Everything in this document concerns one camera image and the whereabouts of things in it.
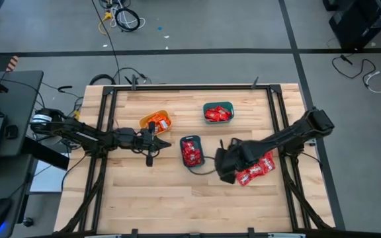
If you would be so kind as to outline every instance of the black metal frame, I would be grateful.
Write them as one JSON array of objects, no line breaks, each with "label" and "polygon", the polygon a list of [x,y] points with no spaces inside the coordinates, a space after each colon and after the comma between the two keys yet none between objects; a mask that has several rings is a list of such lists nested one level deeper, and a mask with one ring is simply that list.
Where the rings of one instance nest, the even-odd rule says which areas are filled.
[{"label": "black metal frame", "polygon": [[[276,115],[276,109],[275,109],[275,101],[273,98],[273,93],[277,95],[278,99],[278,105],[280,108],[280,113],[282,116],[283,120],[283,126],[287,127],[289,126],[288,123],[288,118],[286,115],[286,109],[284,106],[284,100],[283,100],[283,95],[282,95],[282,90],[280,85],[251,85],[251,84],[241,84],[241,85],[136,85],[137,91],[157,91],[157,90],[163,90],[163,91],[170,91],[170,90],[248,90],[248,89],[255,89],[255,90],[266,90],[267,92],[267,98],[269,100],[269,107],[271,111],[271,118],[273,121],[273,128],[275,132],[279,131],[279,122],[277,119]],[[108,114],[108,124],[106,130],[111,130],[114,122],[114,112],[116,108],[116,98],[118,91],[132,91],[132,88],[129,86],[105,86],[103,88],[103,95],[101,99],[101,105],[100,105],[100,110],[99,110],[99,117],[98,117],[98,123],[97,123],[97,128],[102,129],[102,124],[103,124],[103,118],[105,116],[105,108],[106,108],[106,103],[108,100],[108,96],[111,95],[111,104],[110,104],[110,110]],[[105,177],[106,173],[106,160],[107,160],[108,155],[104,156],[102,158],[102,163],[100,167],[100,175],[102,177]],[[286,164],[286,155],[283,153],[283,150],[280,148],[279,149],[279,157],[280,157],[280,165],[282,167],[282,175],[284,177],[284,180],[286,176],[289,176],[288,171],[287,171],[287,164]],[[91,163],[89,165],[89,172],[88,172],[88,178],[87,178],[87,183],[86,183],[86,188],[85,188],[85,196],[88,197],[91,187],[92,187],[92,182],[94,179],[94,172],[95,172],[95,165],[96,165],[96,160],[97,158],[92,157],[91,158]],[[290,222],[292,225],[292,230],[295,231],[299,229],[298,227],[298,221],[296,219],[296,211],[295,211],[295,206],[294,206],[294,201],[293,201],[293,196],[292,196],[292,189],[289,186],[295,186],[296,189],[294,188],[293,191],[299,192],[299,196],[296,196],[298,199],[303,199],[304,200],[304,191],[302,188],[302,182],[300,179],[300,172],[298,168],[298,163],[296,158],[291,158],[292,162],[292,170],[294,173],[295,177],[295,183],[289,185],[288,183],[285,183],[285,191],[286,191],[286,199],[288,203],[288,210],[290,214]],[[94,212],[93,212],[93,220],[92,220],[92,226],[91,226],[91,231],[95,231],[98,228],[98,220],[99,220],[99,212],[100,212],[100,207],[101,207],[101,198],[102,198],[102,193],[103,193],[103,182],[100,187],[98,187],[98,192],[96,195],[96,200],[95,200],[95,207],[94,207]],[[308,202],[305,200],[305,202],[301,203],[301,210],[302,210],[302,215],[303,215],[303,220],[304,220],[304,227],[307,229],[311,228],[310,225],[310,218],[308,217],[308,213],[306,211],[306,207],[303,206],[303,204],[307,204],[309,206],[309,209],[313,212],[314,210],[311,208],[311,206],[308,204]],[[85,230],[85,224],[86,224],[86,219],[87,219],[87,212],[83,215],[81,218],[80,224],[79,224],[79,231],[84,231]],[[265,236],[267,233],[254,233],[257,237],[259,235]],[[233,235],[236,237],[241,237],[242,234],[221,234],[223,237],[224,235]]]}]

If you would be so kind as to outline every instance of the wooden table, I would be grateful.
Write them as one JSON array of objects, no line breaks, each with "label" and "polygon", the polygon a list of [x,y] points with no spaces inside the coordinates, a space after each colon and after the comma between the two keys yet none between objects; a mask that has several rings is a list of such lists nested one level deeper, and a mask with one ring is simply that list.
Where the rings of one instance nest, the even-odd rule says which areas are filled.
[{"label": "wooden table", "polygon": [[[293,123],[305,111],[299,87],[297,84],[281,86],[288,119]],[[102,89],[102,86],[87,87],[81,109],[80,120],[95,127]],[[229,124],[206,124],[203,104],[224,100],[233,104],[235,118]],[[121,91],[116,100],[114,127],[118,124],[138,130],[141,117],[161,109],[170,113],[173,127],[160,138],[172,146],[161,150],[153,167],[146,167],[143,155],[128,150],[117,149],[109,153],[98,234],[129,234],[133,228],[138,228],[139,233],[243,233],[248,227],[254,227],[256,232],[292,230],[277,150],[274,150],[276,169],[246,187],[224,183],[217,173],[193,175],[181,161],[179,140],[184,136],[199,135],[204,154],[214,156],[220,139],[228,144],[231,138],[263,139],[273,134],[266,92]],[[317,156],[314,147],[307,147],[306,153]],[[82,156],[82,151],[75,151],[69,167]],[[318,162],[305,155],[299,159],[307,200],[321,218],[333,226]],[[55,230],[61,229],[82,203],[88,168],[89,158],[86,158],[66,178]],[[208,160],[202,170],[213,168],[213,161]],[[302,227],[300,206],[297,199],[294,201]],[[88,229],[93,204],[89,210]]]}]

